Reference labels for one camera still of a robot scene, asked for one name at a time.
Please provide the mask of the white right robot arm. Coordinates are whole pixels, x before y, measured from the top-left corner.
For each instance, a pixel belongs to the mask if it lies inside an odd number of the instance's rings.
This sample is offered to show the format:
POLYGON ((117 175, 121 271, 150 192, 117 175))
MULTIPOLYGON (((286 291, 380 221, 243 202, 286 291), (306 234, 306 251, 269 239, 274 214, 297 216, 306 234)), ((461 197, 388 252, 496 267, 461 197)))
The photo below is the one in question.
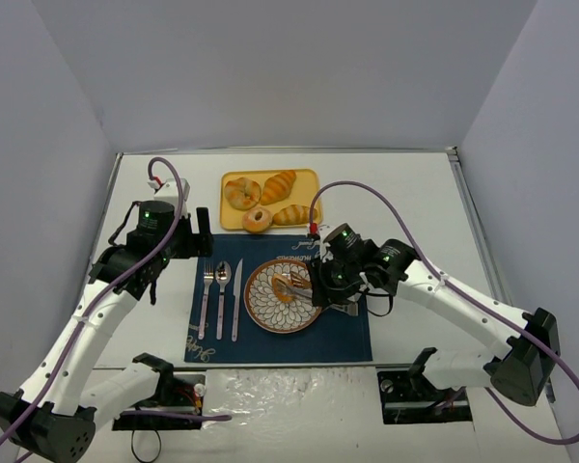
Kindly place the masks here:
POLYGON ((347 224, 332 230, 319 248, 307 263, 307 277, 288 270, 274 274, 276 296, 357 314, 359 297, 381 289, 390 301, 428 309, 482 345, 469 352, 424 349, 408 371, 418 393, 491 387, 520 405, 538 402, 560 352, 552 313, 501 303, 434 267, 409 245, 397 239, 376 245, 347 224))

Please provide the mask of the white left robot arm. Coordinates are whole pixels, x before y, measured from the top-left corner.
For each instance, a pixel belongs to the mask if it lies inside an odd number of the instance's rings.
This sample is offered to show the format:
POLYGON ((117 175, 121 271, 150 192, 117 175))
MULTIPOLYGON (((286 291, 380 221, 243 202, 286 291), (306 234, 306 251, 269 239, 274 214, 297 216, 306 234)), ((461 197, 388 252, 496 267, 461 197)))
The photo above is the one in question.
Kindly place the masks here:
POLYGON ((76 462, 108 422, 142 402, 172 399, 179 382, 173 365, 147 353, 111 380, 86 387, 119 325, 144 295, 156 296, 170 261, 212 253, 206 208, 198 208, 199 229, 191 229, 188 182, 153 177, 151 185, 154 196, 139 204, 136 228, 93 265, 80 302, 41 365, 15 392, 0 393, 0 446, 11 441, 51 462, 76 462))

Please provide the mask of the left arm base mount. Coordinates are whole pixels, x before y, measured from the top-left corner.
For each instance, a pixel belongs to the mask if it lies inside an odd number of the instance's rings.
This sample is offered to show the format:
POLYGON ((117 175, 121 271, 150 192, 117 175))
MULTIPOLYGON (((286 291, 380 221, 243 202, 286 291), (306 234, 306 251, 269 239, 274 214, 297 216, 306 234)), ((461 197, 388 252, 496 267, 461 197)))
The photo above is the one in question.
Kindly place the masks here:
MULTIPOLYGON (((171 414, 201 415, 204 400, 198 395, 205 392, 206 377, 203 374, 179 372, 173 385, 163 398, 151 398, 138 402, 131 410, 159 411, 171 414)), ((160 416, 120 416, 111 423, 112 431, 186 431, 200 430, 200 422, 160 416)))

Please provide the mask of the small orange bread bun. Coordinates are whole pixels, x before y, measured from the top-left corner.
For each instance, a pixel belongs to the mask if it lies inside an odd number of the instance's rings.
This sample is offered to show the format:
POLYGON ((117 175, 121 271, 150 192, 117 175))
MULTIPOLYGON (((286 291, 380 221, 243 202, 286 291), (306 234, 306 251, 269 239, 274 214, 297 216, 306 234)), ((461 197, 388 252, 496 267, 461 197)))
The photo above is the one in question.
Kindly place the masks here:
POLYGON ((274 295, 282 303, 289 303, 296 297, 294 283, 299 279, 295 272, 275 273, 271 277, 271 287, 274 295))

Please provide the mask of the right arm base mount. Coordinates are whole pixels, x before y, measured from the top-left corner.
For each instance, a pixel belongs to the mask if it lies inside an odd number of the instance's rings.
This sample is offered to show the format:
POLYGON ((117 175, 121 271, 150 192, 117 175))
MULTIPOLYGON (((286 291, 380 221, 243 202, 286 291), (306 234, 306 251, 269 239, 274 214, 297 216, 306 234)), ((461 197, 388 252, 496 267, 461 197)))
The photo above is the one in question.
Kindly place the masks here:
POLYGON ((404 366, 376 371, 380 409, 386 425, 443 424, 473 420, 467 393, 413 384, 404 366))

